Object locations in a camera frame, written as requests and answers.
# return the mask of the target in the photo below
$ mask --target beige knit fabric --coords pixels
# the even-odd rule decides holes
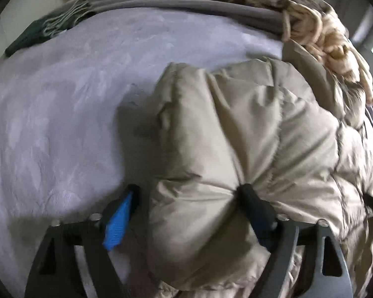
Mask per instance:
[[[360,82],[365,89],[366,104],[373,105],[373,78],[369,65],[347,38],[347,30],[333,8],[321,15],[290,1],[288,8],[283,10],[283,23],[283,41],[296,41],[347,82]]]

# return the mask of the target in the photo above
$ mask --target beige puffer jacket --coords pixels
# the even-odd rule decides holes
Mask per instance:
[[[236,205],[244,183],[296,221],[328,220],[355,296],[364,295],[373,266],[373,214],[362,200],[373,196],[365,94],[292,41],[283,60],[294,66],[255,59],[209,73],[170,64],[161,77],[166,169],[151,195],[148,249],[161,297],[249,296],[269,253]],[[300,264],[299,250],[284,297]]]

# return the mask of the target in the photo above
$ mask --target folded blanket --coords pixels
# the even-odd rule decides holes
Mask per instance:
[[[258,29],[276,34],[282,32],[282,18],[278,12],[218,1],[72,0],[47,16],[31,23],[6,49],[5,54],[10,57],[22,48],[43,43],[66,30],[72,29],[81,21],[95,14],[120,8],[139,7],[176,8],[209,14],[223,14],[230,17],[239,16],[240,21]]]
[[[373,266],[373,151],[365,93],[290,41],[290,63],[254,59],[210,73],[170,64],[156,89],[165,169],[151,194],[149,267],[160,297],[248,297],[269,253],[238,209],[251,183],[279,213],[326,219],[356,297]],[[282,297],[291,293],[301,250]]]
[[[360,82],[373,105],[369,65],[348,39],[337,13],[323,0],[217,0],[283,12],[283,41],[293,39],[348,82]]]

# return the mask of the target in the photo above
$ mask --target screw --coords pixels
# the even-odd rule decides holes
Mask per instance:
[[[94,214],[91,214],[88,219],[91,222],[96,222],[96,221],[99,221],[101,218],[102,218],[102,215],[100,213],[94,213]]]
[[[323,226],[323,227],[327,227],[329,226],[329,223],[327,222],[327,220],[324,220],[324,219],[319,219],[317,221],[317,223],[320,225],[320,226]]]
[[[290,218],[284,213],[279,213],[277,214],[277,219],[285,222],[285,221],[288,221]]]
[[[58,220],[58,219],[55,219],[55,220],[51,221],[51,226],[52,227],[56,227],[56,226],[60,226],[60,225],[61,225],[61,221]]]

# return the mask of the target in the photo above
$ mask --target gray blanket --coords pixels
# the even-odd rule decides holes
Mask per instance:
[[[275,35],[210,13],[111,10],[0,61],[0,278],[15,298],[50,220],[85,219],[128,182],[149,191],[160,156],[146,102],[169,62],[280,57]],[[111,253],[134,297],[155,288],[142,212]]]

